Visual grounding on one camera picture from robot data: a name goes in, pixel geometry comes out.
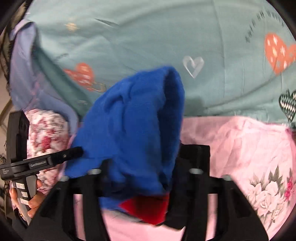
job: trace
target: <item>finger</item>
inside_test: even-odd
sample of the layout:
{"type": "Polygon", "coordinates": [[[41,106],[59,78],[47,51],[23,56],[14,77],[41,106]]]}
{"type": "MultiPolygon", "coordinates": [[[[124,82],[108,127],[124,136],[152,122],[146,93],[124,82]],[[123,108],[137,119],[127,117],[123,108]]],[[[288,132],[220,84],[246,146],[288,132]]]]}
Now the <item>finger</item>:
{"type": "Polygon", "coordinates": [[[10,188],[9,189],[9,194],[10,194],[11,200],[17,205],[18,200],[17,200],[17,190],[16,190],[16,188],[10,188]]]}
{"type": "Polygon", "coordinates": [[[37,192],[37,194],[29,201],[29,207],[32,209],[39,207],[44,199],[45,195],[42,192],[37,192]]]}
{"type": "Polygon", "coordinates": [[[42,187],[43,183],[41,180],[37,179],[37,188],[42,187]]]}
{"type": "Polygon", "coordinates": [[[31,210],[28,211],[28,215],[30,218],[33,218],[35,213],[37,212],[38,207],[32,208],[31,210]]]}

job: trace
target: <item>floral print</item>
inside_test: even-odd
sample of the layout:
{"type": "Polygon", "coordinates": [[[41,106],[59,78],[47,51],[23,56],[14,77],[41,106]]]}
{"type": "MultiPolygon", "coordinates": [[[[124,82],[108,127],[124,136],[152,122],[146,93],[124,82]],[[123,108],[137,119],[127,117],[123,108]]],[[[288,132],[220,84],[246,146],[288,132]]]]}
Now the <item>floral print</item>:
{"type": "Polygon", "coordinates": [[[268,230],[276,222],[279,215],[290,205],[294,193],[292,170],[286,183],[283,176],[279,177],[279,166],[274,173],[270,172],[268,180],[265,180],[265,173],[261,180],[254,174],[248,187],[247,199],[257,212],[265,229],[268,230]]]}

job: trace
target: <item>white label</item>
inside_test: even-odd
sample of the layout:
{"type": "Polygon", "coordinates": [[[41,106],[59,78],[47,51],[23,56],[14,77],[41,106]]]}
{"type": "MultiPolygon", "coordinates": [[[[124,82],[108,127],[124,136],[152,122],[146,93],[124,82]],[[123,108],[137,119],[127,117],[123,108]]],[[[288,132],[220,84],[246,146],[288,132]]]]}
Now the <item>white label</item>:
{"type": "Polygon", "coordinates": [[[28,197],[28,193],[26,192],[20,192],[22,194],[23,197],[28,197]]]}
{"type": "Polygon", "coordinates": [[[25,189],[25,185],[24,184],[22,184],[22,183],[15,183],[15,184],[16,184],[17,188],[19,188],[19,189],[25,189]]]}
{"type": "Polygon", "coordinates": [[[25,204],[25,205],[29,206],[29,201],[27,201],[27,200],[24,200],[24,199],[20,198],[20,202],[22,204],[25,204]]]}

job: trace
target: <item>red fabric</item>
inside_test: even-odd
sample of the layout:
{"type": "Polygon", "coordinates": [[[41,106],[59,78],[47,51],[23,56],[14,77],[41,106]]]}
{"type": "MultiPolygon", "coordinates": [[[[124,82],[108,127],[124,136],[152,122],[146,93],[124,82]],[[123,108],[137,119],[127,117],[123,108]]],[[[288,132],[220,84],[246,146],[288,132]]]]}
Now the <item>red fabric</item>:
{"type": "Polygon", "coordinates": [[[137,196],[120,204],[130,215],[150,224],[159,224],[165,220],[169,194],[165,196],[137,196]]]}

